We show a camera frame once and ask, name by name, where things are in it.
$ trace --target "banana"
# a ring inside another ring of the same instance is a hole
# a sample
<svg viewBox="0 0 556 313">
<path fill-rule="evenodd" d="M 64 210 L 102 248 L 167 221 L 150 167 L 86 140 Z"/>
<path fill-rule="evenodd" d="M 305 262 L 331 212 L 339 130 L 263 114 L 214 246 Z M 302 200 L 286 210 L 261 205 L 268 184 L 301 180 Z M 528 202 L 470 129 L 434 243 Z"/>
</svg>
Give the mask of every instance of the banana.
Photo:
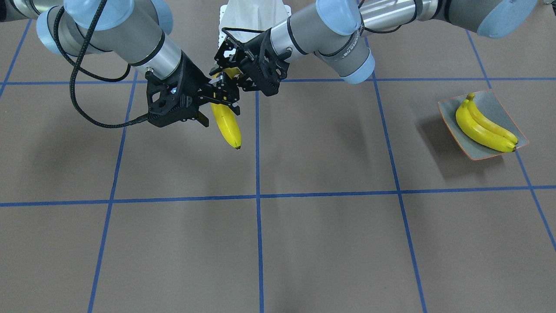
<svg viewBox="0 0 556 313">
<path fill-rule="evenodd" d="M 469 100 L 469 103 L 467 104 L 467 109 L 469 110 L 469 113 L 471 113 L 471 116 L 477 122 L 477 124 L 481 125 L 482 127 L 486 128 L 487 130 L 493 132 L 494 134 L 500 135 L 500 136 L 508 139 L 513 144 L 517 144 L 518 143 L 518 138 L 514 134 L 512 134 L 511 131 L 509 131 L 506 128 L 503 128 L 500 125 L 498 125 L 498 124 L 492 122 L 491 120 L 487 119 L 481 113 L 481 111 L 479 111 L 475 101 L 473 101 L 473 98 L 475 98 L 474 94 L 469 94 L 467 96 L 467 100 Z"/>
<path fill-rule="evenodd" d="M 231 77 L 241 73 L 238 68 L 224 69 L 224 72 Z M 239 150 L 241 148 L 241 131 L 234 112 L 224 104 L 211 103 L 211 109 L 216 119 L 216 124 L 218 124 L 218 129 L 220 129 L 226 142 L 233 148 Z"/>
<path fill-rule="evenodd" d="M 459 106 L 455 113 L 456 121 L 459 127 L 468 137 L 476 141 L 477 143 L 487 146 L 491 149 L 500 152 L 513 152 L 515 151 L 515 144 L 508 139 L 494 134 L 486 128 L 479 125 L 471 116 L 471 113 L 467 109 L 469 100 L 465 99 Z"/>
</svg>

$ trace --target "light blue joint cap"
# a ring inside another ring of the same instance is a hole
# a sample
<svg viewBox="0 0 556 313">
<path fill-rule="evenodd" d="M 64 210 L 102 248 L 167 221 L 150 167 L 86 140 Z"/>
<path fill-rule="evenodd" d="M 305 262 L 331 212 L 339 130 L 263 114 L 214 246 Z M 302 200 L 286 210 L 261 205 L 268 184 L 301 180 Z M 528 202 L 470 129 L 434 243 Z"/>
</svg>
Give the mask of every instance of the light blue joint cap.
<svg viewBox="0 0 556 313">
<path fill-rule="evenodd" d="M 371 54 L 371 49 L 369 49 L 369 56 L 367 60 L 363 62 L 363 64 L 355 70 L 355 72 L 347 75 L 346 77 L 342 77 L 342 79 L 347 82 L 348 84 L 359 84 L 360 82 L 364 82 L 369 76 L 373 74 L 375 70 L 375 58 Z"/>
<path fill-rule="evenodd" d="M 160 28 L 168 35 L 173 29 L 173 16 L 172 10 L 164 2 L 164 0 L 151 0 L 152 4 L 155 6 L 156 14 L 158 15 L 158 25 Z"/>
<path fill-rule="evenodd" d="M 64 0 L 64 8 L 75 22 L 89 28 L 101 0 Z M 95 31 L 110 30 L 124 23 L 135 8 L 134 0 L 108 0 Z"/>
<path fill-rule="evenodd" d="M 503 0 L 482 21 L 477 34 L 502 38 L 515 31 L 536 5 L 536 0 Z"/>
<path fill-rule="evenodd" d="M 52 8 L 44 11 L 37 19 L 37 36 L 41 40 L 42 44 L 49 49 L 53 54 L 61 56 L 60 50 L 56 47 L 56 42 L 50 33 L 50 28 L 48 28 L 48 14 Z"/>
<path fill-rule="evenodd" d="M 335 33 L 347 36 L 361 25 L 361 14 L 353 0 L 316 0 L 316 11 Z"/>
</svg>

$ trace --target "yellow banana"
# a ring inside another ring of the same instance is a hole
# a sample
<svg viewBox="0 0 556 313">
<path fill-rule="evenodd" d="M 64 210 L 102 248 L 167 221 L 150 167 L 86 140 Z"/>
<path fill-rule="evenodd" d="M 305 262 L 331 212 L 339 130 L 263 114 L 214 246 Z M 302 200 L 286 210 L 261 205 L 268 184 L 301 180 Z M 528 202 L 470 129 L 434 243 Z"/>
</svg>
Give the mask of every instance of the yellow banana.
<svg viewBox="0 0 556 313">
<path fill-rule="evenodd" d="M 225 69 L 224 72 L 228 76 L 234 77 L 239 74 L 240 71 L 237 68 Z M 211 103 L 212 113 L 216 119 L 216 124 L 218 124 L 218 129 L 222 133 L 226 142 L 229 143 L 235 149 L 241 148 L 241 131 L 237 124 L 236 115 L 232 110 L 224 104 Z"/>
<path fill-rule="evenodd" d="M 467 96 L 467 100 L 469 100 L 469 103 L 467 104 L 467 109 L 469 110 L 469 113 L 471 113 L 471 116 L 477 122 L 477 124 L 481 125 L 482 127 L 486 128 L 487 130 L 493 132 L 494 134 L 500 135 L 500 136 L 508 139 L 513 144 L 517 144 L 518 143 L 518 138 L 514 134 L 512 134 L 511 131 L 509 131 L 506 128 L 503 128 L 502 126 L 500 126 L 500 125 L 492 122 L 491 120 L 487 119 L 481 113 L 481 111 L 479 111 L 475 101 L 473 101 L 473 98 L 475 98 L 474 94 L 469 94 Z"/>
<path fill-rule="evenodd" d="M 471 116 L 471 113 L 467 109 L 469 100 L 465 99 L 458 110 L 455 113 L 456 121 L 459 127 L 468 137 L 476 141 L 477 143 L 487 146 L 491 149 L 500 152 L 512 152 L 515 151 L 515 144 L 513 144 L 508 139 L 494 134 L 486 128 L 479 125 Z"/>
</svg>

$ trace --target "banana bunch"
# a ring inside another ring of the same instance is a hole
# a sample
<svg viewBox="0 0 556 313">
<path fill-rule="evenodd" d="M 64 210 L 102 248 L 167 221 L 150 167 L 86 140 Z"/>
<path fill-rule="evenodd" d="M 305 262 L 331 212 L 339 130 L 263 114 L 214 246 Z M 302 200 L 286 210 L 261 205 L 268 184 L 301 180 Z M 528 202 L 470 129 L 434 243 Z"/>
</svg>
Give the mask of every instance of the banana bunch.
<svg viewBox="0 0 556 313">
<path fill-rule="evenodd" d="M 234 77 L 241 73 L 237 67 L 233 69 L 224 69 L 224 72 L 229 77 Z M 239 150 L 241 148 L 241 131 L 237 124 L 236 115 L 224 104 L 211 103 L 211 108 L 222 136 L 230 146 Z"/>
<path fill-rule="evenodd" d="M 455 113 L 461 130 L 477 143 L 500 152 L 513 152 L 518 143 L 517 137 L 509 130 L 487 119 L 469 94 Z"/>
</svg>

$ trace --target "gray square plate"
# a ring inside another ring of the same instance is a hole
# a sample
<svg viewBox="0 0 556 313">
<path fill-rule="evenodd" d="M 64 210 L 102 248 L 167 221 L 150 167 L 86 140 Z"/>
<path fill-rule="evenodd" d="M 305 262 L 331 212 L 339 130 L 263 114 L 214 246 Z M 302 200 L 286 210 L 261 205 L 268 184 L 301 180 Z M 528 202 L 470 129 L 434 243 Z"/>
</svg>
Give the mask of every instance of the gray square plate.
<svg viewBox="0 0 556 313">
<path fill-rule="evenodd" d="M 474 161 L 484 160 L 502 154 L 502 152 L 476 143 L 473 139 L 465 135 L 458 126 L 455 120 L 455 112 L 466 97 L 467 95 L 458 96 L 438 103 L 438 109 L 440 110 L 442 119 L 446 123 L 446 126 L 448 126 L 452 136 L 454 136 L 455 141 L 463 152 Z M 514 133 L 518 138 L 518 144 L 515 146 L 516 149 L 529 143 L 492 90 L 475 92 L 475 103 L 486 118 Z"/>
</svg>

